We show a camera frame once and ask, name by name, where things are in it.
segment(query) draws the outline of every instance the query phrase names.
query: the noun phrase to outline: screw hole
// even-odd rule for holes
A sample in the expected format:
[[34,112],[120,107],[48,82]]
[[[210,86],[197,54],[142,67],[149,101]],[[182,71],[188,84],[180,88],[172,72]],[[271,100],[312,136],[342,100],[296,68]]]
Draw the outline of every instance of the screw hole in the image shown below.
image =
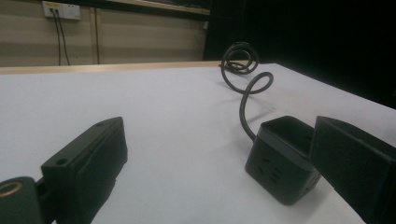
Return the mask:
[[56,161],[57,165],[63,165],[65,163],[67,163],[67,159],[61,159],[61,160]]
[[0,198],[11,195],[22,188],[22,183],[20,182],[12,182],[0,186]]

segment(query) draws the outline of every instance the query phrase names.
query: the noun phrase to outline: coiled cable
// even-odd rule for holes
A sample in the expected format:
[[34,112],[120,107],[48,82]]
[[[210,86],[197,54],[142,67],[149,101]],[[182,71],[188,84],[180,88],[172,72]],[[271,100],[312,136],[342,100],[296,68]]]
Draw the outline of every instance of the coiled cable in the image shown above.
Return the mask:
[[[247,63],[239,63],[239,62],[233,62],[232,57],[237,55],[237,54],[242,54],[247,57]],[[246,42],[236,42],[233,45],[231,45],[227,51],[224,53],[224,56],[221,59],[221,75],[224,78],[224,81],[227,83],[228,86],[233,91],[239,92],[243,94],[242,100],[241,100],[241,105],[239,106],[239,119],[241,121],[242,127],[244,128],[245,132],[247,135],[250,137],[252,141],[256,139],[256,134],[254,134],[253,131],[248,127],[248,122],[246,120],[245,116],[245,108],[247,105],[248,101],[248,96],[250,94],[257,94],[260,92],[263,92],[270,88],[270,86],[274,82],[274,75],[272,75],[269,72],[262,72],[255,76],[247,85],[247,88],[245,90],[241,90],[235,87],[233,83],[230,82],[230,80],[226,76],[226,71],[229,71],[233,74],[236,75],[248,75],[252,73],[257,66],[259,65],[259,54],[254,50],[253,47],[249,45],[249,43]],[[268,82],[265,84],[265,86],[261,87],[258,90],[252,91],[251,89],[253,86],[263,77],[268,77]]]

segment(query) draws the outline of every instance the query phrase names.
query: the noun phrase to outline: dark background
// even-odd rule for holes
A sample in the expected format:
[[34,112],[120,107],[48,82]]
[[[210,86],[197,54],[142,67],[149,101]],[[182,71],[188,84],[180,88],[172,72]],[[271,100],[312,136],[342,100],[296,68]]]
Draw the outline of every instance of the dark background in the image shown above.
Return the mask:
[[247,41],[278,63],[396,108],[395,28],[384,0],[213,0],[204,60]]

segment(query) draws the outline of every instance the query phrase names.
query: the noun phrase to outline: power strip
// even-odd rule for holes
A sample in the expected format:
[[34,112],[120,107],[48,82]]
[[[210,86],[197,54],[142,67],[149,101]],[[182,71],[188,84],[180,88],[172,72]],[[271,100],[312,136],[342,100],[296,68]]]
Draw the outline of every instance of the power strip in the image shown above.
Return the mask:
[[283,204],[311,191],[321,174],[308,159],[314,129],[286,116],[262,123],[245,169]]
[[59,18],[61,19],[77,21],[81,19],[79,6],[76,5],[43,1],[43,8],[45,17],[53,18],[53,14],[50,11],[51,9],[53,9],[58,11]]

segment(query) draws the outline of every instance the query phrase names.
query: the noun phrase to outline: black box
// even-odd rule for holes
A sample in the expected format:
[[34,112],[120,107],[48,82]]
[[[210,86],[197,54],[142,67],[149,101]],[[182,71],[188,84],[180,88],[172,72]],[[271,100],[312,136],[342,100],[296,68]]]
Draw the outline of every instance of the black box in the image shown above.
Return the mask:
[[314,129],[293,117],[262,123],[247,172],[283,204],[294,204],[315,187],[320,173],[308,161]]
[[396,148],[341,120],[317,118],[309,156],[367,223],[396,223]]

